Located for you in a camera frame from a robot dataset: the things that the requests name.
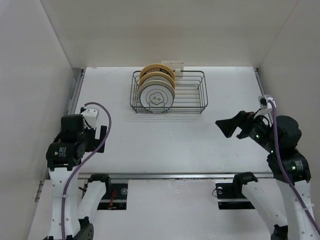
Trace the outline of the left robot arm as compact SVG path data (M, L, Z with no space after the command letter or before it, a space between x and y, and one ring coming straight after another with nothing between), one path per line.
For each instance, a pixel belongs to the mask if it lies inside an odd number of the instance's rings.
M108 132L100 128L96 138L99 112L89 108L80 114L61 118L61 130L48 147L47 167L52 186L52 212L48 240L92 240L93 217L103 198L111 195L110 178L105 173L90 176L78 202L78 167L85 153L103 153Z

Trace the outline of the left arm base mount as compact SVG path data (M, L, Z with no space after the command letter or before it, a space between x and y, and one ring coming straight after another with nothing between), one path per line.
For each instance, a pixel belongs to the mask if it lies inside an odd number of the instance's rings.
M127 180L112 179L108 174L96 173L92 174L88 180L81 183L78 189L82 191L81 198L84 197L89 182L100 181L106 184L106 193L100 200L97 209L108 211L119 211L127 209L127 197L129 184Z

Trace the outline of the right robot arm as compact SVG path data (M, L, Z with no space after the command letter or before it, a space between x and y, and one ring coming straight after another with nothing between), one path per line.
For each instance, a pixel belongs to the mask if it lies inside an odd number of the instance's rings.
M227 185L228 198L247 199L264 221L272 240L318 240L311 201L311 171L307 159L297 150L302 136L299 124L280 115L273 123L256 112L240 111L216 125L226 138L240 128L238 139L251 138L268 152L267 163L280 190L285 213L272 203L252 172L238 173Z

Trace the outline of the cream yellow bowl plate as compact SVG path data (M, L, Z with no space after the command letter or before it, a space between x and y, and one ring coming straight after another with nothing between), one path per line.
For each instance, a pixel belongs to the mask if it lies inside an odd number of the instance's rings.
M139 81L138 93L141 94L147 87L156 85L167 88L173 95L175 95L175 81L168 75L143 76Z

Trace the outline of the white plate with flower pattern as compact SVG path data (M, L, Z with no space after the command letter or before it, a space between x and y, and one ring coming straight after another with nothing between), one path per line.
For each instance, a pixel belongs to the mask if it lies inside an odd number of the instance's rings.
M139 100L142 107L151 113L164 113L174 103L173 95L166 87L153 85L147 87L141 94Z

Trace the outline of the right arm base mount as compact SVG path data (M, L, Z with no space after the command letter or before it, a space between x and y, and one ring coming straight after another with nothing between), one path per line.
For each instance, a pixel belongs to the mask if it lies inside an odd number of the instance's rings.
M211 194L217 198L219 210L253 210L255 208L242 193L235 190L232 182L216 181Z

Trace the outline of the yellow plate with green rim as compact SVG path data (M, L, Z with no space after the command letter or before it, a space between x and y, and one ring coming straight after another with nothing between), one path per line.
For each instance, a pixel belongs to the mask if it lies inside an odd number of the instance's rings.
M150 73L148 73L148 74L146 74L146 75L144 75L144 76L152 76L152 75L160 75L160 76L164 76L164 75L167 75L167 74L165 74L165 73L162 73L162 72L159 72L159 71L154 71L154 72L150 72Z

